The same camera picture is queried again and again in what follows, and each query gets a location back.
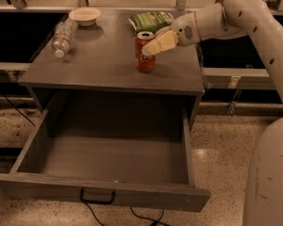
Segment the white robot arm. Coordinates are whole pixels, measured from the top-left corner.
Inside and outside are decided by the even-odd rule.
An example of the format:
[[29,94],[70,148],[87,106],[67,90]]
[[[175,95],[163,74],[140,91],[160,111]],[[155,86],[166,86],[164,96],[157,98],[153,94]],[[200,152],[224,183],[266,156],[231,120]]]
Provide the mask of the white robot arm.
[[[283,26],[265,0],[224,0],[175,19],[142,47],[149,57],[201,40],[247,35],[283,103]],[[283,226],[283,118],[263,131],[251,153],[242,226]]]

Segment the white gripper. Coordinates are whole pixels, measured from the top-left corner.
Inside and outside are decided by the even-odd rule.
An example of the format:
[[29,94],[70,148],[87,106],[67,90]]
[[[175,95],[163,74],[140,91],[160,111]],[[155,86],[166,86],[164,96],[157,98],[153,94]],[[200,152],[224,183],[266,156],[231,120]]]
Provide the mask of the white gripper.
[[156,31],[155,36],[141,49],[146,57],[174,49],[177,45],[190,46],[201,40],[194,12],[176,18],[171,28],[170,26],[162,27]]

